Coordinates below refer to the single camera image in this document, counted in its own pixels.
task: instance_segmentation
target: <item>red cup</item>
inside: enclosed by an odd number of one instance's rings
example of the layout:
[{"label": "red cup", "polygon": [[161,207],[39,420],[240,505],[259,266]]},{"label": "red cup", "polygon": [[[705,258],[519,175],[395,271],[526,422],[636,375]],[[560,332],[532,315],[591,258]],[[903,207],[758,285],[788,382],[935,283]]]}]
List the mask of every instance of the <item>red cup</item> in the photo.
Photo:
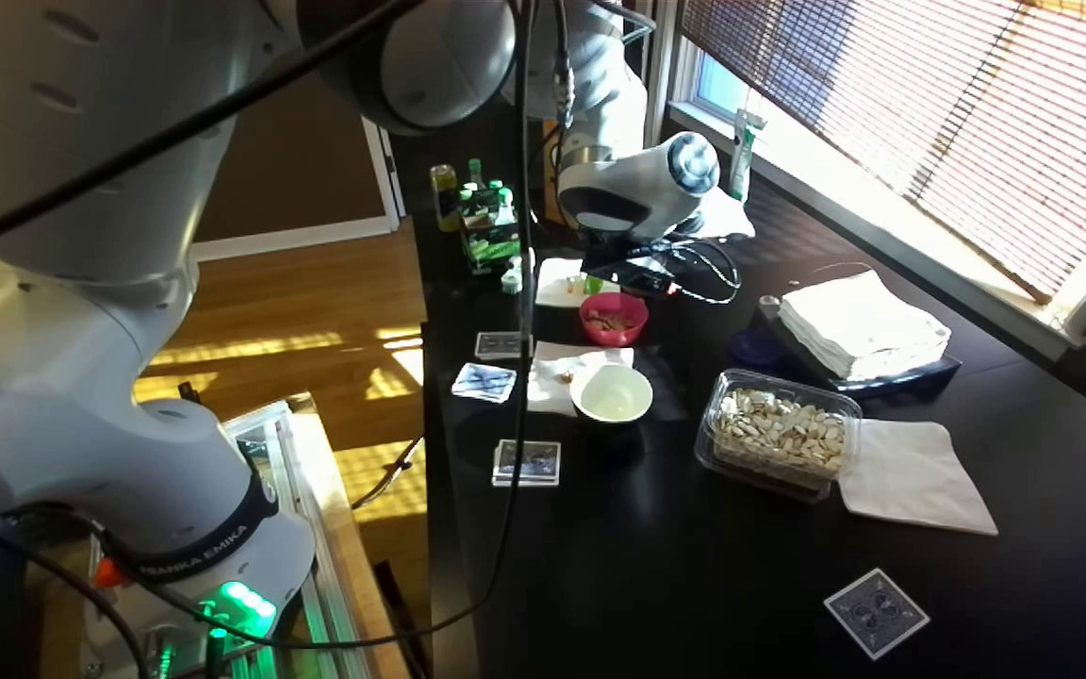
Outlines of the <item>red cup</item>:
[{"label": "red cup", "polygon": [[591,295],[580,304],[580,329],[600,346],[625,346],[643,338],[649,326],[649,304],[634,295]]}]

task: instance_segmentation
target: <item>wooden floor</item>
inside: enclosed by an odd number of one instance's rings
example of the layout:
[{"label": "wooden floor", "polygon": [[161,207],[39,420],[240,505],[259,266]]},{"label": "wooden floor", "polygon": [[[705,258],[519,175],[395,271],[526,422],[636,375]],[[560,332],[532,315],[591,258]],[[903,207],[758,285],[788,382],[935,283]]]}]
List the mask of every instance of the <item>wooden floor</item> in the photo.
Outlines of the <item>wooden floor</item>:
[{"label": "wooden floor", "polygon": [[[201,295],[135,383],[188,382],[220,420],[311,391],[351,498],[423,435],[423,283],[410,231],[345,244],[203,265]],[[360,509],[372,561],[394,561],[416,622],[429,612],[426,454]]]}]

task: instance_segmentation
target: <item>window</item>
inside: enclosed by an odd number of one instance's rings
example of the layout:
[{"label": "window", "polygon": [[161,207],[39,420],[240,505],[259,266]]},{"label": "window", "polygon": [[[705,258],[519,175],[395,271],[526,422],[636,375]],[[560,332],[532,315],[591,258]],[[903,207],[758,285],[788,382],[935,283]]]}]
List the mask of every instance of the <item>window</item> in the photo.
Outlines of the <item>window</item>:
[{"label": "window", "polygon": [[685,104],[715,121],[768,104],[811,127],[1008,274],[1000,299],[1076,338],[1086,0],[690,0],[683,34],[697,40]]}]

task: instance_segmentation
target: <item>white bowl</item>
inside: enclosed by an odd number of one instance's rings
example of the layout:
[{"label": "white bowl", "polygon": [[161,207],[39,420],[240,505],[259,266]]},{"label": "white bowl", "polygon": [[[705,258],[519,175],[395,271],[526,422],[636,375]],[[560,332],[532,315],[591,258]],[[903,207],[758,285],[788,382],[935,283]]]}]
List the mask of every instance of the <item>white bowl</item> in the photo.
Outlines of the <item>white bowl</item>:
[{"label": "white bowl", "polygon": [[653,406],[653,382],[620,361],[572,375],[571,395],[597,422],[636,422]]}]

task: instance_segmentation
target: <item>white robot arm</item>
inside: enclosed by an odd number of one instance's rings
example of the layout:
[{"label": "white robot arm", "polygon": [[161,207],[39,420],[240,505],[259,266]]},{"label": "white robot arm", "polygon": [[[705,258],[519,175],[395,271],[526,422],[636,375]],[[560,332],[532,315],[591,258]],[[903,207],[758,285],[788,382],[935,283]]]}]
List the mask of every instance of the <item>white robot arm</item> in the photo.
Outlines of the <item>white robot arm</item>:
[{"label": "white robot arm", "polygon": [[[372,0],[0,5],[0,210],[213,104],[284,45],[323,40],[370,7]],[[624,48],[602,40],[620,34],[615,15],[572,5],[572,56],[615,78],[577,87],[562,199],[586,231],[649,238],[695,210],[715,165],[697,139],[643,146],[643,87]],[[507,0],[426,0],[321,75],[381,124],[434,133],[494,97],[514,53]],[[127,395],[191,303],[188,243],[228,143],[229,124],[220,124],[0,238],[0,513],[72,505],[110,532],[112,556],[140,582],[188,601],[240,582],[284,612],[314,567],[304,524],[263,498],[213,412]],[[615,222],[609,196],[659,207]]]}]

